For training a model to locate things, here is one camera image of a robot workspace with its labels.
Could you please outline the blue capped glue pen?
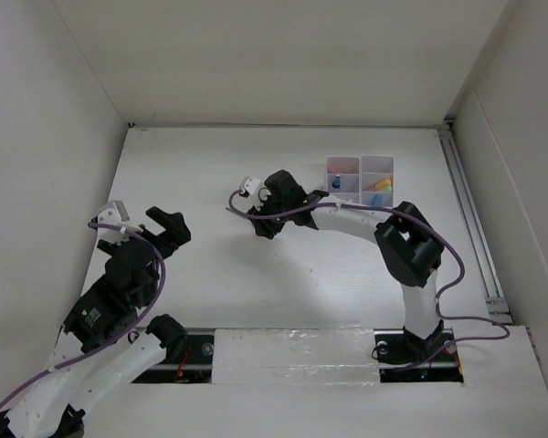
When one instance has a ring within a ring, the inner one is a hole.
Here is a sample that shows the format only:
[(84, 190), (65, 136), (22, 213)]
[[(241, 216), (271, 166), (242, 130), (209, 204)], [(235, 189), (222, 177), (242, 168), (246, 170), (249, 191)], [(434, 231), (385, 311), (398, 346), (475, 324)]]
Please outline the blue capped glue pen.
[(331, 179), (331, 188), (335, 192), (339, 192), (342, 187), (342, 176), (340, 174), (335, 174)]

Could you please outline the orange capped marker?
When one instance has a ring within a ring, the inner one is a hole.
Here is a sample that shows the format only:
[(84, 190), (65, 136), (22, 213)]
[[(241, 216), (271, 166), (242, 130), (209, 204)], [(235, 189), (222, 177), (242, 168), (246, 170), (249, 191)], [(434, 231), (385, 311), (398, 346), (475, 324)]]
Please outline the orange capped marker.
[(386, 187), (391, 188), (392, 186), (393, 186), (392, 179), (391, 178), (386, 178), (386, 179), (375, 182), (372, 185), (368, 186), (366, 188), (366, 191), (379, 192), (379, 191), (384, 190)]

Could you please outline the red highlighter pen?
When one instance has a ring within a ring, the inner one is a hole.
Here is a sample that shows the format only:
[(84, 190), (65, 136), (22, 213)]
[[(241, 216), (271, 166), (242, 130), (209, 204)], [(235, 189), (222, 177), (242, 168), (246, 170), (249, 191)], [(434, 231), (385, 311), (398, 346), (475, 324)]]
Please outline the red highlighter pen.
[(328, 173), (332, 174), (348, 174), (349, 169), (344, 169), (343, 166), (336, 166), (334, 164), (328, 163), (327, 164)]

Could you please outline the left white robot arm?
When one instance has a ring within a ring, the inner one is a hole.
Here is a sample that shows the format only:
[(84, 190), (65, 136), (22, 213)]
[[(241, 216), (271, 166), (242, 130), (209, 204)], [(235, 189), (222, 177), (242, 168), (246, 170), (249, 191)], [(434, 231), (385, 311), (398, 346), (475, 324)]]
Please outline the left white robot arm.
[(133, 225), (122, 203), (108, 203), (90, 222), (109, 255), (103, 275), (64, 319), (45, 369), (0, 402), (0, 437), (81, 437), (84, 422), (107, 396), (161, 361), (179, 360), (187, 331), (157, 316), (100, 371), (104, 351), (131, 333), (152, 309), (166, 280), (165, 259), (188, 243), (184, 216), (154, 206), (147, 216), (163, 231)]

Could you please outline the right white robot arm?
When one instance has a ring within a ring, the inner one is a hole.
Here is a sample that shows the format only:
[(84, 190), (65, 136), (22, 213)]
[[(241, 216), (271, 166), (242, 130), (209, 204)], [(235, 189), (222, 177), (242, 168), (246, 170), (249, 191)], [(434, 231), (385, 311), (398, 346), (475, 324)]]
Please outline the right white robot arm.
[(247, 211), (256, 235), (273, 238), (292, 222), (313, 230), (341, 232), (378, 246), (385, 266), (402, 288), (405, 306), (403, 334), (395, 345), (384, 344), (379, 357), (394, 365), (421, 361), (442, 342), (442, 318), (436, 310), (437, 269), (444, 246), (428, 232), (425, 217), (412, 203), (394, 210), (370, 211), (364, 205), (331, 193), (310, 193), (284, 170), (265, 181), (247, 177), (240, 195), (251, 201)]

